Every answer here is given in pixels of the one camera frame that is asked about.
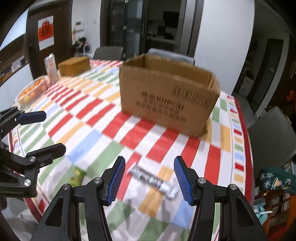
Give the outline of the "grey dining chair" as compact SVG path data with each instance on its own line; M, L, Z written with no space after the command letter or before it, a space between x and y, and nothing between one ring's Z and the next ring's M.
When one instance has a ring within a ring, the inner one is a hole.
M94 60L123 60L123 48L120 46L102 46L95 50L93 55Z

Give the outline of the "white basket of oranges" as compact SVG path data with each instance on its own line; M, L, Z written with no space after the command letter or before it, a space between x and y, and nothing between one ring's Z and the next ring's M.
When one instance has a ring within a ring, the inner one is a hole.
M48 88L47 75L40 76L25 86L16 96L15 103L21 108L27 108L41 95L45 93Z

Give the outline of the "yellow green snack packet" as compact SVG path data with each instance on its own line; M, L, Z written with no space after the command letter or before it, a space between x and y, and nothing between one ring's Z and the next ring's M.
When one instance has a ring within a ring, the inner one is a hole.
M77 187L82 185L82 181L86 176L86 172L78 167L75 167L74 173L70 178L69 183L72 187Z

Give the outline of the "grey chair behind box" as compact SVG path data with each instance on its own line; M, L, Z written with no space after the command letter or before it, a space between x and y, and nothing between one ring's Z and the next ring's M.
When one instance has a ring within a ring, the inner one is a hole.
M178 62L188 63L193 66L195 65L195 59L193 57L189 57L189 56L182 55L182 54L175 53L175 52L171 52L171 51L151 48L151 49L149 49L147 54L168 58L168 59L178 61Z

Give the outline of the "colourful checked tablecloth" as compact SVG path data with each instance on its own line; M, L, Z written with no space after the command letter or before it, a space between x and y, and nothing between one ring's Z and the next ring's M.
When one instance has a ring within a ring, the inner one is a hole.
M42 123L17 126L10 133L10 149L27 153L63 143L66 153L40 169L37 197L26 198L39 221L50 201L77 168L86 172L82 185L102 175L118 156L126 171L138 164L154 175L178 182L176 156L214 185L234 183L249 202L252 197L252 160L247 128L234 97L220 93L207 121L207 133L192 138L136 116L122 113L119 61L91 61L92 69L78 77L61 77L26 111L44 110ZM117 198L105 214L113 240L187 240L195 208L180 191L170 200L158 190L125 173Z

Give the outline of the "woven straw box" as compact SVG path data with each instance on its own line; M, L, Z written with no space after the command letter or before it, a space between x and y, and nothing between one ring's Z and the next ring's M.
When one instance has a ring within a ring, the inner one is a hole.
M58 64L61 76L75 77L91 69L89 57L72 57Z

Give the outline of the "green christmas bag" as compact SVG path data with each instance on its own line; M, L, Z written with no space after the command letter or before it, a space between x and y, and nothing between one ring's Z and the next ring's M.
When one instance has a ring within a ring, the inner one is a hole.
M260 170L259 187L261 190L284 190L295 195L295 175L278 167L269 166Z

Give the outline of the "white cream snack packet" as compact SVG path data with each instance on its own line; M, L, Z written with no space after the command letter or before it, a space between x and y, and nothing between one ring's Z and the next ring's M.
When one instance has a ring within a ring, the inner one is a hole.
M141 168L140 166L138 166L138 164L133 164L128 169L128 173L131 174L132 177L158 190L161 194L163 194L170 200L174 199L179 191L176 186Z

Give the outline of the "brown cardboard box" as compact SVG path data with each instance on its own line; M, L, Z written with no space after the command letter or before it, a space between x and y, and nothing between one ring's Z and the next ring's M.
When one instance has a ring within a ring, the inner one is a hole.
M220 96L214 73L143 54L119 67L121 108L158 125L199 137Z

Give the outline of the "dark wooden door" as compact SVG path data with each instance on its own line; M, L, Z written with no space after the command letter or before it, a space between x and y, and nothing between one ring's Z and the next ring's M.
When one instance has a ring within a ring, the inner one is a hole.
M56 64L72 57L72 3L35 1L29 7L24 51L34 79L46 75L44 59L50 54L54 54Z

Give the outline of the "grey chair right side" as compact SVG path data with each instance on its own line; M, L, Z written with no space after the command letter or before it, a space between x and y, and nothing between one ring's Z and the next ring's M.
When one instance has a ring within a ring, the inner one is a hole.
M266 167L282 167L295 156L295 131L276 106L248 128L254 179Z

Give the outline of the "dark glass sliding door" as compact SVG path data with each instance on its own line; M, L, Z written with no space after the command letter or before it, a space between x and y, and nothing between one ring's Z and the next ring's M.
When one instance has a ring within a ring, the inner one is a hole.
M121 59L150 49L193 57L203 1L102 1L102 46L117 46Z

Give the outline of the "white juice carton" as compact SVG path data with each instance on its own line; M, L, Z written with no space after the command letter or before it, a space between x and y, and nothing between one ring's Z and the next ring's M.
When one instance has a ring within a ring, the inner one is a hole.
M48 80L51 84L59 81L58 70L56 66L55 56L51 53L44 59L45 68L48 76Z

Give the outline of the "red fu door poster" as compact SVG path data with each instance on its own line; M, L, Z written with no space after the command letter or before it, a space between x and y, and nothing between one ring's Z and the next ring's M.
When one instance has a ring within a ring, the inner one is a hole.
M54 16L38 20L38 44L40 51L54 45Z

